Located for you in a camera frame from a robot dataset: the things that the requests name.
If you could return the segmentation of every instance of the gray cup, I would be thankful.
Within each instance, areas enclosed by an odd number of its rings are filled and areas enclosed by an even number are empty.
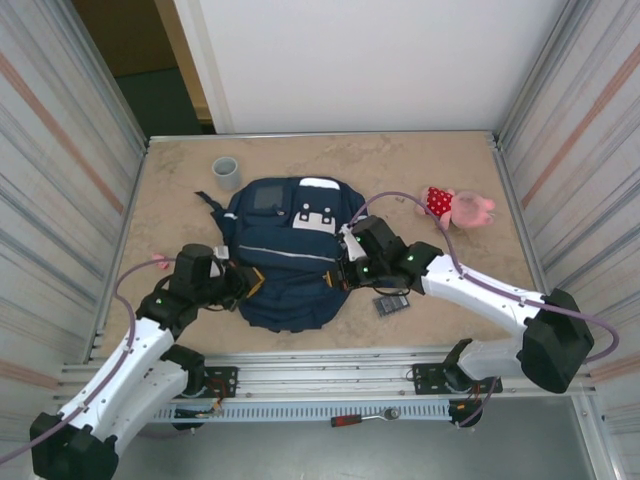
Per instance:
[[[218,186],[222,190],[237,190],[242,183],[238,162],[232,157],[220,157],[211,166],[211,171],[216,176]]]

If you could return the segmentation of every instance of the pink stuffed toy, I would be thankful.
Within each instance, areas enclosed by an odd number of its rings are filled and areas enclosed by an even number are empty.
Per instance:
[[[444,191],[429,187],[422,190],[420,200],[440,218],[444,228],[449,228],[450,222],[458,228],[483,227],[493,223],[493,216],[488,212],[496,207],[495,202],[475,192],[465,190],[456,194],[451,189]],[[427,214],[419,205],[416,213]]]

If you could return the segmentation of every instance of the red polka dot fabric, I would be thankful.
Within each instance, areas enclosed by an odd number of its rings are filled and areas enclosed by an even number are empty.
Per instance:
[[[429,187],[429,195],[427,196],[427,207],[438,217],[441,217],[451,210],[451,199],[453,195],[440,190],[436,187]]]

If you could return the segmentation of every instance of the red screwdriver handle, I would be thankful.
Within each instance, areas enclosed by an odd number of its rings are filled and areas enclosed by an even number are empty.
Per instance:
[[[362,415],[343,415],[341,417],[331,417],[332,427],[348,427],[362,423]]]

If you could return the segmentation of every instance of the beige tabletop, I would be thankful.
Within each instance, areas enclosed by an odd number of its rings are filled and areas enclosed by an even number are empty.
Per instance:
[[[238,160],[243,184],[267,176],[333,176],[365,197],[385,190],[412,194],[424,186],[475,190],[496,202],[495,223],[482,229],[451,229],[460,260],[504,282],[531,288],[507,200],[484,133],[398,133],[286,138],[191,140],[152,143],[127,239],[121,272],[153,253],[175,256],[186,243],[221,243],[210,208],[193,192],[203,190],[223,205],[230,193],[216,187],[212,162]],[[405,243],[417,240],[446,251],[433,222],[419,217],[410,201],[378,200],[370,213],[385,218]],[[121,293],[134,308],[167,272],[152,266],[133,274]],[[204,354],[354,347],[451,345],[461,338],[490,340],[506,332],[445,300],[409,296],[411,307],[380,318],[362,289],[351,294],[339,314],[321,330],[291,334],[250,327],[236,312],[201,311],[179,343]],[[113,302],[103,353],[111,352],[128,325],[125,309]]]

